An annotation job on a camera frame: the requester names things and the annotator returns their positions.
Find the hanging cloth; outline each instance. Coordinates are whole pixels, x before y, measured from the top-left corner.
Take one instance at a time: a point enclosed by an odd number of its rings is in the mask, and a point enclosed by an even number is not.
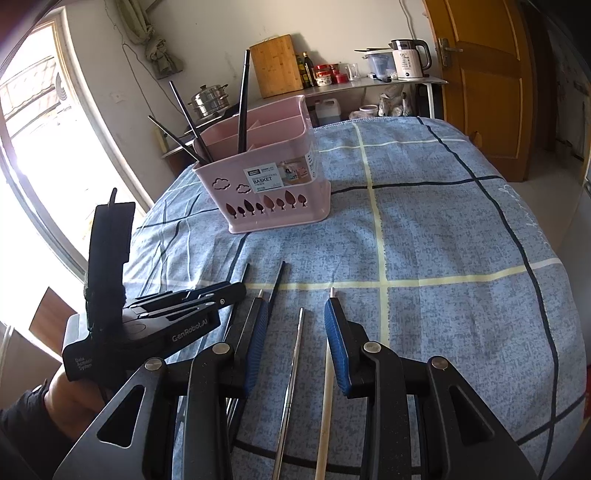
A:
[[[148,15],[138,0],[115,0],[129,40],[144,45],[144,55],[152,64],[156,78],[163,79],[184,68],[182,60],[167,51],[166,40],[154,31]]]

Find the blue gripper pad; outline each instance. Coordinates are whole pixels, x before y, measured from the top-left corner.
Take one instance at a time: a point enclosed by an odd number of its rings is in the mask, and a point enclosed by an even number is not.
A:
[[[267,336],[268,317],[269,304],[263,300],[259,314],[256,317],[255,327],[252,330],[251,344],[246,354],[246,376],[244,382],[246,396],[251,394],[252,389],[256,385],[256,378],[259,367],[261,366],[262,349],[265,345],[265,337]]]
[[[329,340],[330,353],[335,366],[335,377],[343,395],[347,396],[351,392],[351,378],[349,376],[349,356],[345,348],[343,336],[340,334],[339,325],[336,320],[330,300],[324,304],[324,328]]]

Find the window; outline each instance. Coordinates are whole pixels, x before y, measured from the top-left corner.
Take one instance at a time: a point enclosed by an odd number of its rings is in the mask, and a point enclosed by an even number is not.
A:
[[[85,112],[64,48],[61,12],[37,26],[0,79],[0,321],[27,330],[47,287],[84,308],[95,207],[146,202],[122,178]]]

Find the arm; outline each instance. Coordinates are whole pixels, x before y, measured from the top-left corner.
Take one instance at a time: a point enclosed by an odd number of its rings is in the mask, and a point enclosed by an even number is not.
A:
[[[46,382],[25,392],[10,408],[0,411],[0,435],[4,434],[41,480],[51,480],[102,407],[98,388],[91,382],[69,382],[62,367],[50,385]],[[2,454],[7,451],[5,445],[0,448]]]

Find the blue tablecloth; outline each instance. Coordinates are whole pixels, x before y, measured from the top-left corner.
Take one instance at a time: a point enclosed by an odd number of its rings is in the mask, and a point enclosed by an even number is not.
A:
[[[270,292],[281,260],[289,263],[233,451],[234,478],[271,477],[300,307],[306,325],[286,448],[295,458],[282,478],[314,477],[331,286],[370,339],[399,356],[450,359],[548,477],[577,437],[585,354],[566,272],[534,215],[443,121],[378,118],[315,135],[332,184],[326,220],[232,235],[187,169],[132,239],[128,297],[236,281],[249,262],[240,319],[260,288]],[[222,332],[174,359],[194,356]],[[412,399],[410,414],[415,429]],[[335,385],[327,478],[354,478],[364,424],[365,400],[347,400]],[[176,449],[178,459],[180,440]],[[413,459],[418,465],[415,433]]]

